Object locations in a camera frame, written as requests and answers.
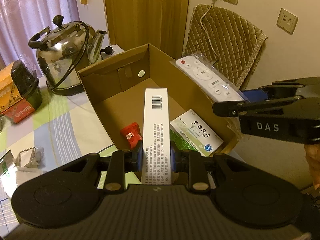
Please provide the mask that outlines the red snack packet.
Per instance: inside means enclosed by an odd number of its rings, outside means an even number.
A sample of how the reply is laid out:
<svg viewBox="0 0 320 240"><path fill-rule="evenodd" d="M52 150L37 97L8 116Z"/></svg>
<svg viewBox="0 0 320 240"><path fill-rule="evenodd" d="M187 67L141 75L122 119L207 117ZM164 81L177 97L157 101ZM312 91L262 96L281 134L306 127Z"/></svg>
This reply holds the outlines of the red snack packet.
<svg viewBox="0 0 320 240"><path fill-rule="evenodd" d="M130 149L134 149L139 141L143 140L140 134L140 127L134 122L120 130L121 135L128 141Z"/></svg>

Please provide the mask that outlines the white green medicine box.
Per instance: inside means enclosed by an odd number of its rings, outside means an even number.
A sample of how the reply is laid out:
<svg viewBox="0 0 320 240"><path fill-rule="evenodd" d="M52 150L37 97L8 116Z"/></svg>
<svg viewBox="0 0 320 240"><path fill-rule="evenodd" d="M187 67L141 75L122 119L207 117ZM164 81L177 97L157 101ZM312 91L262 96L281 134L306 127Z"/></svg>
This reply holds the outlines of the white green medicine box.
<svg viewBox="0 0 320 240"><path fill-rule="evenodd" d="M192 109L172 120L170 125L205 157L223 144L223 140Z"/></svg>

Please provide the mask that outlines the white dinosaur medicine box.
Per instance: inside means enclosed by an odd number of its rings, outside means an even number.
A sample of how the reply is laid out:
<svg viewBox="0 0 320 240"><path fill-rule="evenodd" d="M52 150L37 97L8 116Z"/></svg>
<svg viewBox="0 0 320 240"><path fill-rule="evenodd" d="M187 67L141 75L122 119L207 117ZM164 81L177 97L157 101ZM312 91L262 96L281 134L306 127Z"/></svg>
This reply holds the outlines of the white dinosaur medicine box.
<svg viewBox="0 0 320 240"><path fill-rule="evenodd" d="M168 90L145 90L142 183L170 185L170 132Z"/></svg>

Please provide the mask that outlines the white remote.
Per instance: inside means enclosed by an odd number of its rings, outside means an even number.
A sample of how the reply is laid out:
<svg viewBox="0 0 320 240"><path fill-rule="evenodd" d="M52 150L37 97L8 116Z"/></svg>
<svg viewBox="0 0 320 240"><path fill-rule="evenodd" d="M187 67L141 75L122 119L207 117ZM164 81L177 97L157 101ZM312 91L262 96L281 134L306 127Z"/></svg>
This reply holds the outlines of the white remote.
<svg viewBox="0 0 320 240"><path fill-rule="evenodd" d="M245 101L244 94L199 52L175 61L214 102Z"/></svg>

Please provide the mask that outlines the clear plastic packaging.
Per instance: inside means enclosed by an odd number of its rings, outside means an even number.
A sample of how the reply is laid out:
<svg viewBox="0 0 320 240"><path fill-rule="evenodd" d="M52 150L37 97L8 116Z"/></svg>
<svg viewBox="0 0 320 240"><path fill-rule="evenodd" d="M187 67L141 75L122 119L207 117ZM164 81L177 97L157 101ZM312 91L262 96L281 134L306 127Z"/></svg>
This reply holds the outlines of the clear plastic packaging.
<svg viewBox="0 0 320 240"><path fill-rule="evenodd" d="M19 167L38 168L43 155L44 149L42 147L31 147L19 152L15 164Z"/></svg>

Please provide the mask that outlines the clear tray with white pad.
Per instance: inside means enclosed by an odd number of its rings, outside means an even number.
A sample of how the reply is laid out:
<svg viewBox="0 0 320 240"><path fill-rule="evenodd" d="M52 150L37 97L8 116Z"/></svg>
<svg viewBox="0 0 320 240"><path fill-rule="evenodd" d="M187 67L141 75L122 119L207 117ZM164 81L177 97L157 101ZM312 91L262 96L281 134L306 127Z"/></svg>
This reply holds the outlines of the clear tray with white pad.
<svg viewBox="0 0 320 240"><path fill-rule="evenodd" d="M20 185L42 174L43 171L38 168L11 166L1 174L1 185L6 195L11 198Z"/></svg>

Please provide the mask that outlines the silver green foil pouch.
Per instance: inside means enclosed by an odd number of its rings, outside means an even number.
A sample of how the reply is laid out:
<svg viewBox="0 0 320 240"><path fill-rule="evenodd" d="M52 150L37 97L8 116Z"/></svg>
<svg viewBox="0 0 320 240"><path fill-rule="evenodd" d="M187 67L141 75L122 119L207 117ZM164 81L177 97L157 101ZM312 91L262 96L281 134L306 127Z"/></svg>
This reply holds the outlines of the silver green foil pouch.
<svg viewBox="0 0 320 240"><path fill-rule="evenodd" d="M8 152L1 157L1 172L0 175L3 176L5 174L9 174L10 171L12 171L16 167L16 160L11 152L11 150L8 150Z"/></svg>

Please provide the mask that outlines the checked tablecloth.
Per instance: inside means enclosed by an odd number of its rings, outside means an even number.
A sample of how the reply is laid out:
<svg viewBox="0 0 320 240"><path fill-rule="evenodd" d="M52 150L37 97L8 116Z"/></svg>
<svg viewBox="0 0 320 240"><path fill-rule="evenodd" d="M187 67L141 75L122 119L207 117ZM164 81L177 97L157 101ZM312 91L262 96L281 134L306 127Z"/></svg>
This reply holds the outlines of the checked tablecloth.
<svg viewBox="0 0 320 240"><path fill-rule="evenodd" d="M40 168L50 171L88 153L106 157L116 151L86 93L56 95L44 77L39 87L43 102L33 114L17 124L3 120L1 155L11 151L16 157L22 150L42 148Z"/></svg>

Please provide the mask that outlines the quilted brown chair cover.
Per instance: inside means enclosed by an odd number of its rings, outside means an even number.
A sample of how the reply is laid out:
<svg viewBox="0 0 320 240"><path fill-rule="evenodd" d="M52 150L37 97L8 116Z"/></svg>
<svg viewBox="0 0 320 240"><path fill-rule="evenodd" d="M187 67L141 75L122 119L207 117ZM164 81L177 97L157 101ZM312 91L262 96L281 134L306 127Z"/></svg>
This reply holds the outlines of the quilted brown chair cover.
<svg viewBox="0 0 320 240"><path fill-rule="evenodd" d="M245 89L266 40L262 30L236 12L199 4L193 10L183 56L201 53L237 88Z"/></svg>

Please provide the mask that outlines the brown cardboard box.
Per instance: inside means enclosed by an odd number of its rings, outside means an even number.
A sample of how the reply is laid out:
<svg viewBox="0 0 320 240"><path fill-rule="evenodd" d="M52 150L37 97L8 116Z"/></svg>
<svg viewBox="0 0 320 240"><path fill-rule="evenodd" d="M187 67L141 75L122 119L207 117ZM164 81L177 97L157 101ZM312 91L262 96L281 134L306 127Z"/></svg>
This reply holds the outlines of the brown cardboard box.
<svg viewBox="0 0 320 240"><path fill-rule="evenodd" d="M193 110L221 139L217 152L229 153L240 141L230 118L213 112L213 100L169 55L145 44L92 64L78 72L100 122L117 149L128 149L120 131L136 122L144 128L144 109L172 121Z"/></svg>

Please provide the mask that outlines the black orange instant meal bowl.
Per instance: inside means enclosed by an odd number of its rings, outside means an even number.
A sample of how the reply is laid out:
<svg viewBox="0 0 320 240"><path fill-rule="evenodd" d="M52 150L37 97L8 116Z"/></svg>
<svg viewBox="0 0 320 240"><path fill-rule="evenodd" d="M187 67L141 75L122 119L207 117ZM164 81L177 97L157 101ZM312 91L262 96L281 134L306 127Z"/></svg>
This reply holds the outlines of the black orange instant meal bowl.
<svg viewBox="0 0 320 240"><path fill-rule="evenodd" d="M1 116L16 124L41 103L39 78L22 61L14 61L1 70Z"/></svg>

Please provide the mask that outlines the stainless steel kettle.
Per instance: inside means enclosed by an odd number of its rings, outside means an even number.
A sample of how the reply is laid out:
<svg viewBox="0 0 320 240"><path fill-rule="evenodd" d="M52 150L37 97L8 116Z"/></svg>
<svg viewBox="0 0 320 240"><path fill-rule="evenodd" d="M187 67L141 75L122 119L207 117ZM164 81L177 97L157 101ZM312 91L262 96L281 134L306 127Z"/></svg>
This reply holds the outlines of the stainless steel kettle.
<svg viewBox="0 0 320 240"><path fill-rule="evenodd" d="M46 27L30 38L28 46L36 50L39 67L49 90L72 96L84 91L78 71L102 60L101 51L107 34L94 30L82 21L63 22L62 15L53 18L55 29Z"/></svg>

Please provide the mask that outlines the purple curtain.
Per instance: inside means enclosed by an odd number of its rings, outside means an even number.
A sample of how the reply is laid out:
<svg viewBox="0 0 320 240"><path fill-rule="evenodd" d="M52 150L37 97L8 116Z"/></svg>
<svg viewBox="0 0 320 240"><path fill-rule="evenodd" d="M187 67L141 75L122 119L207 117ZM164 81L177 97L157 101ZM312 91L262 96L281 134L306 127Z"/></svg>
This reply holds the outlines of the purple curtain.
<svg viewBox="0 0 320 240"><path fill-rule="evenodd" d="M41 76L36 51L28 42L42 29L53 29L56 15L66 22L78 20L76 0L1 0L1 67L21 60Z"/></svg>

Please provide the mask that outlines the white wall data socket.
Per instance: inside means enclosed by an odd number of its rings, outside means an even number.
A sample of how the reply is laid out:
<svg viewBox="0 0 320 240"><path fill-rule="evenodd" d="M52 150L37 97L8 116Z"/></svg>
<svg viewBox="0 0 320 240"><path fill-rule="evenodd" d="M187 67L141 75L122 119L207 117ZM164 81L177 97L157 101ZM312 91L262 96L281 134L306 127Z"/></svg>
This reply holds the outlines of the white wall data socket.
<svg viewBox="0 0 320 240"><path fill-rule="evenodd" d="M280 9L279 16L277 19L277 26L292 35L295 31L298 22L298 17L284 8Z"/></svg>

